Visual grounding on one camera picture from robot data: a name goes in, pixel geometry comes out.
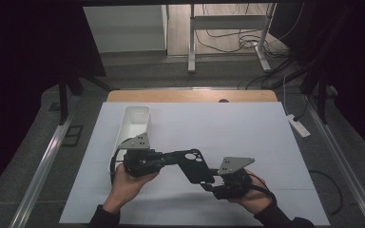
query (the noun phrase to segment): white table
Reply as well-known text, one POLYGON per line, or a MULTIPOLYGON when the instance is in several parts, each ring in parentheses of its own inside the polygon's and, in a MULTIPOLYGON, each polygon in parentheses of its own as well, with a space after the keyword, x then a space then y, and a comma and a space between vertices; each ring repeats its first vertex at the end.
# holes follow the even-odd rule
MULTIPOLYGON (((329 225, 281 103, 104 103, 60 222, 88 223, 110 191, 107 171, 124 110, 150 107, 151 148, 200 149, 208 166, 224 156, 252 157, 247 168, 263 177, 290 218, 329 225)), ((121 223, 137 225, 260 225, 237 204, 217 200, 167 166, 122 209, 121 223)))

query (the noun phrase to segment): floor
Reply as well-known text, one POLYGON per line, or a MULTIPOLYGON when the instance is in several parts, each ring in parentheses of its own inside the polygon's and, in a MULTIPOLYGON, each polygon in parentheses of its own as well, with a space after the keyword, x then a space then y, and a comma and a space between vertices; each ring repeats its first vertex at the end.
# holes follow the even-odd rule
MULTIPOLYGON (((195 15, 264 15, 268 4, 198 4, 195 5, 195 15)), ((191 8, 190 5, 170 5, 167 33, 167 54, 169 56, 182 56, 188 54, 189 47, 189 28, 191 8)), ((221 54, 223 52, 246 54, 254 52, 251 42, 240 48, 240 36, 255 35, 259 36, 260 31, 248 32, 248 30, 197 30, 195 37, 195 52, 197 54, 221 54)), ((244 39, 256 39, 256 37, 244 37, 244 39)), ((286 47, 271 35, 267 35, 266 40, 272 43, 270 49, 274 51, 285 50, 286 47)))

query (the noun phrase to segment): power strip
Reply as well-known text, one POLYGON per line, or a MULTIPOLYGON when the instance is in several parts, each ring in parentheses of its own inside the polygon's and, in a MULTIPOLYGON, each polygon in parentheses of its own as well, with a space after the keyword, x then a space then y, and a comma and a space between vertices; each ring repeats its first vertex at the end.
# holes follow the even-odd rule
POLYGON ((309 137, 311 134, 310 132, 300 123, 300 121, 293 121, 295 116, 293 114, 287 115, 287 120, 289 124, 296 130, 296 132, 300 135, 301 138, 309 137))

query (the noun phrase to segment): person's right hand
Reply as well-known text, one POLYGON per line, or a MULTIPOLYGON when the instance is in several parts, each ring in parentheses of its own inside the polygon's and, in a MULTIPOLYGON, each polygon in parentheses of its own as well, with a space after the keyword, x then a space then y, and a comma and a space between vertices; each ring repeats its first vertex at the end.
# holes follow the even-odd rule
POLYGON ((103 209, 109 213, 117 214, 121 207, 133 200, 144 185, 155 179, 159 173, 145 175, 139 178, 129 176, 125 172, 124 164, 121 163, 115 169, 114 183, 111 188, 103 209))
MULTIPOLYGON (((248 173, 248 175, 252 176, 251 179, 253 180, 254 185, 266 188, 265 180, 253 177, 256 175, 247 169, 245 171, 248 173)), ((242 198, 228 199, 228 201, 238 203, 252 214, 258 214, 272 202, 272 199, 265 193, 262 193, 254 189, 250 189, 248 193, 246 193, 242 198)))

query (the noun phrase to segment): black cable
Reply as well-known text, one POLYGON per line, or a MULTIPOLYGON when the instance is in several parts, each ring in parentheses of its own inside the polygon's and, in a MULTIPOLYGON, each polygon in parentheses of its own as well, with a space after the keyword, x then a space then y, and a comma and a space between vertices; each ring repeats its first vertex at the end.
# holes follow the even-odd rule
POLYGON ((260 88, 264 89, 263 84, 265 83, 265 81, 267 81, 272 75, 278 73, 279 71, 281 71, 281 70, 285 69, 286 67, 288 67, 289 65, 291 65, 294 61, 295 61, 295 58, 293 58, 292 56, 289 57, 288 59, 286 59, 285 61, 283 61, 278 67, 276 67, 274 70, 272 70, 272 72, 270 72, 269 74, 266 75, 265 79, 260 84, 260 88))
POLYGON ((197 31, 196 31, 196 30, 195 30, 195 35, 197 36, 197 40, 198 40, 198 42, 199 42, 201 45, 203 45, 203 46, 205 46, 205 47, 207 47, 207 48, 212 48, 212 49, 218 50, 218 51, 220 51, 220 52, 224 52, 224 53, 233 53, 233 52, 237 52, 237 51, 239 51, 239 50, 241 50, 241 49, 242 49, 242 47, 239 47, 238 49, 235 49, 235 50, 222 50, 222 49, 219 49, 219 48, 216 48, 216 47, 208 46, 208 45, 204 44, 203 42, 201 42, 200 38, 198 37, 198 33, 197 33, 197 31))
POLYGON ((303 116, 304 116, 304 114, 306 113, 307 106, 308 106, 308 99, 307 99, 307 102, 306 102, 306 106, 304 106, 304 109, 303 109, 303 112, 301 113, 301 115, 299 115, 299 116, 295 116, 295 117, 293 118, 293 121, 294 121, 294 122, 297 122, 297 121, 298 121, 301 117, 303 117, 303 116))
POLYGON ((239 36, 239 47, 241 47, 241 48, 246 48, 246 49, 253 48, 254 47, 253 42, 258 42, 259 41, 259 40, 246 40, 246 39, 243 39, 244 37, 254 37, 254 38, 259 39, 259 36, 256 36, 256 35, 239 36))
POLYGON ((210 37, 215 37, 215 38, 220 38, 220 37, 225 37, 225 36, 231 36, 231 35, 237 35, 237 34, 243 34, 243 33, 248 33, 248 32, 254 32, 254 31, 258 31, 257 29, 252 29, 252 30, 247 30, 247 31, 243 31, 243 32, 233 32, 233 33, 227 33, 227 34, 223 34, 223 35, 212 35, 208 33, 208 36, 210 37))
POLYGON ((250 81, 249 79, 242 80, 242 81, 240 81, 240 82, 237 84, 237 90, 240 90, 240 85, 241 85, 243 82, 250 81, 250 82, 247 84, 247 86, 245 87, 245 90, 247 90, 247 89, 248 89, 248 87, 249 87, 252 83, 254 83, 256 80, 259 80, 259 79, 261 79, 261 78, 263 78, 263 77, 266 77, 266 76, 265 76, 265 75, 260 76, 260 77, 258 77, 258 78, 256 78, 256 79, 253 79, 252 81, 250 81))
POLYGON ((334 184, 334 186, 336 187, 337 192, 339 193, 339 206, 337 207, 336 210, 334 210, 333 212, 331 212, 330 215, 331 216, 334 216, 337 213, 339 213, 340 210, 343 207, 343 196, 342 196, 342 192, 340 191, 340 188, 337 185, 337 183, 334 181, 334 179, 332 179, 330 176, 328 176, 327 174, 325 174, 325 173, 323 173, 321 171, 311 169, 311 170, 309 170, 309 173, 317 173, 319 175, 322 175, 322 176, 324 176, 325 178, 327 178, 328 180, 330 180, 334 184))
POLYGON ((270 3, 268 3, 268 7, 266 8, 266 12, 265 12, 265 13, 267 13, 267 12, 268 12, 268 10, 269 10, 269 5, 270 5, 270 3))
POLYGON ((262 10, 259 8, 259 4, 257 3, 257 8, 259 9, 260 14, 262 14, 262 10))
POLYGON ((247 15, 247 12, 248 12, 248 8, 250 7, 250 4, 248 3, 247 4, 247 9, 245 9, 245 15, 247 15))
POLYGON ((237 9, 239 9, 239 12, 240 12, 240 5, 239 5, 239 3, 236 4, 236 9, 234 9, 234 11, 232 12, 232 15, 234 15, 234 13, 237 11, 237 9))
POLYGON ((292 56, 292 51, 290 49, 285 49, 286 51, 289 51, 287 53, 285 52, 273 52, 270 48, 269 48, 269 43, 268 41, 265 40, 266 45, 264 45, 264 53, 265 55, 267 55, 268 57, 271 58, 288 58, 290 56, 292 56))
POLYGON ((276 41, 280 41, 280 39, 282 39, 282 38, 286 37, 288 34, 290 34, 290 32, 292 32, 292 30, 293 30, 293 29, 296 27, 296 25, 298 24, 298 20, 300 19, 301 14, 303 13, 303 9, 304 9, 304 3, 301 5, 300 13, 298 14, 298 19, 296 20, 296 22, 295 22, 295 24, 292 26, 292 28, 290 28, 290 30, 289 30, 286 34, 284 34, 283 36, 280 36, 280 37, 279 37, 279 38, 277 38, 275 41, 271 42, 271 44, 272 44, 272 43, 274 43, 274 42, 276 42, 276 41))
POLYGON ((265 182, 264 182, 264 181, 262 181, 262 179, 261 179, 261 178, 257 177, 257 176, 256 176, 256 175, 254 175, 254 174, 248 174, 248 175, 249 175, 249 176, 251 176, 251 177, 254 177, 254 178, 258 179, 258 181, 260 181, 260 182, 262 183, 262 185, 263 185, 266 189, 264 189, 264 188, 262 188, 262 187, 259 187, 259 186, 255 185, 255 184, 246 184, 247 186, 249 186, 251 189, 257 190, 257 191, 259 191, 259 192, 261 192, 261 193, 265 193, 267 196, 269 196, 270 198, 272 198, 272 200, 273 200, 274 202, 277 202, 277 198, 276 198, 276 197, 275 197, 275 195, 271 192, 271 190, 269 190, 268 186, 266 186, 265 182))

